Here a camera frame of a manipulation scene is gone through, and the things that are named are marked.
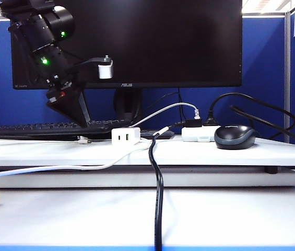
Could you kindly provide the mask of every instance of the asus logo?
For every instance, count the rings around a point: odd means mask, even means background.
[[[121,87],[133,87],[133,84],[122,84]]]

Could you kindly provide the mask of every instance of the robotic arm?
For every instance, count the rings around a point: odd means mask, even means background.
[[[49,86],[46,105],[86,127],[90,117],[84,97],[85,83],[78,80],[78,71],[84,65],[94,64],[99,67],[99,78],[112,78],[111,58],[69,64],[59,42],[73,34],[74,19],[65,8],[56,10],[54,1],[2,0],[0,8],[2,16],[13,23],[9,32],[31,59],[40,80]]]

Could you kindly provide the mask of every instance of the black mouse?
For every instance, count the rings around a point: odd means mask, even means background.
[[[256,138],[256,131],[244,125],[226,125],[215,132],[217,148],[240,150],[250,148]]]

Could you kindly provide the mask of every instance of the white power strip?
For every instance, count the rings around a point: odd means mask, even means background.
[[[215,141],[215,132],[220,126],[184,127],[182,128],[183,141],[210,142]]]
[[[113,145],[134,145],[140,141],[140,128],[115,128],[111,130]]]

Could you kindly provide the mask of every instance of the keyboard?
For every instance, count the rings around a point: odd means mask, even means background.
[[[113,128],[129,125],[130,121],[127,120],[90,121],[86,128],[81,128],[73,122],[7,125],[0,126],[0,139],[64,139],[73,136],[97,139],[109,134]]]

